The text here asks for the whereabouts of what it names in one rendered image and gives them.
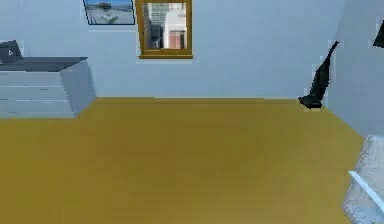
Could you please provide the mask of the dark grey laptop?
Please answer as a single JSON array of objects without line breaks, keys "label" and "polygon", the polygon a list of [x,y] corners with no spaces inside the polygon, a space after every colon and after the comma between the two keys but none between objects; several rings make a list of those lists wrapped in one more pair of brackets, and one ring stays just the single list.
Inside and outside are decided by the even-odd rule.
[{"label": "dark grey laptop", "polygon": [[15,63],[23,58],[16,40],[0,43],[0,65]]}]

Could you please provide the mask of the black upright vacuum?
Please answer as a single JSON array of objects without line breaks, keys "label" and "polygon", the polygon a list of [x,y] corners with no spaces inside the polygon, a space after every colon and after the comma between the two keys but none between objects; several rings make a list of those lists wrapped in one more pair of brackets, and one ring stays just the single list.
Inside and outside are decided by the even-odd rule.
[{"label": "black upright vacuum", "polygon": [[317,69],[309,94],[298,98],[299,102],[308,109],[322,107],[322,100],[330,81],[331,56],[338,44],[339,41],[334,42],[327,57]]}]

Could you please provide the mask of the wooden framed window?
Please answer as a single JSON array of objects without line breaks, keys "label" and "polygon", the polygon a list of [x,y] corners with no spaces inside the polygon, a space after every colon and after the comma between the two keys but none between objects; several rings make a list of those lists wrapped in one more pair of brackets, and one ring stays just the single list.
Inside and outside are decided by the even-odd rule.
[{"label": "wooden framed window", "polygon": [[135,0],[140,59],[192,59],[192,0]]}]

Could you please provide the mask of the grey white bed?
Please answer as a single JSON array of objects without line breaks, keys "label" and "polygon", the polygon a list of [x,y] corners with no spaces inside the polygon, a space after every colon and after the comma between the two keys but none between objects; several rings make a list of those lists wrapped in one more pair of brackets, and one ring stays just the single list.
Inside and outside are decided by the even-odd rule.
[{"label": "grey white bed", "polygon": [[367,136],[348,174],[343,210],[351,224],[384,224],[384,137]]}]

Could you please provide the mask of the black framed wall picture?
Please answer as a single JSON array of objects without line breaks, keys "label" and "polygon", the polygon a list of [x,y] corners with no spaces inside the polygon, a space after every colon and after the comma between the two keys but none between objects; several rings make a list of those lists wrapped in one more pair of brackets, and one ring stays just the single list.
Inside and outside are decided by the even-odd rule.
[{"label": "black framed wall picture", "polygon": [[82,0],[89,25],[134,25],[133,0]]}]

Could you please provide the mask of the white chest of drawers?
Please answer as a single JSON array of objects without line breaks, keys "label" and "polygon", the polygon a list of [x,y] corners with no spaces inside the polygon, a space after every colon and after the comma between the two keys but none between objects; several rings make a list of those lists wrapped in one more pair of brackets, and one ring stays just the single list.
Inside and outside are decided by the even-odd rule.
[{"label": "white chest of drawers", "polygon": [[0,118],[74,118],[96,98],[86,57],[0,65]]}]

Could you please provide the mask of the black wall object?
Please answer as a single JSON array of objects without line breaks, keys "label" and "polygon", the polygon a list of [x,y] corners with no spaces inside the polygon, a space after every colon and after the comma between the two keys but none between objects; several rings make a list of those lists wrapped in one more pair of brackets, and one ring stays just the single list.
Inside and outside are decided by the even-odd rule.
[{"label": "black wall object", "polygon": [[384,21],[380,25],[378,34],[373,42],[375,47],[384,48]]}]

